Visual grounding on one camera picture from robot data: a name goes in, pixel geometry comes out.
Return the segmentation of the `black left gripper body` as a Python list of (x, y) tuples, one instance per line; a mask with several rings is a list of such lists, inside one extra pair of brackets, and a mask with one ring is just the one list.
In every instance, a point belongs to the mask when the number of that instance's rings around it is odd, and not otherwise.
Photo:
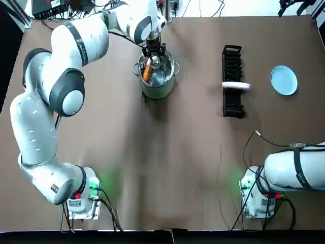
[(160, 53), (161, 52), (161, 43), (160, 39), (153, 39), (153, 40), (146, 40), (146, 48), (150, 52), (156, 52)]

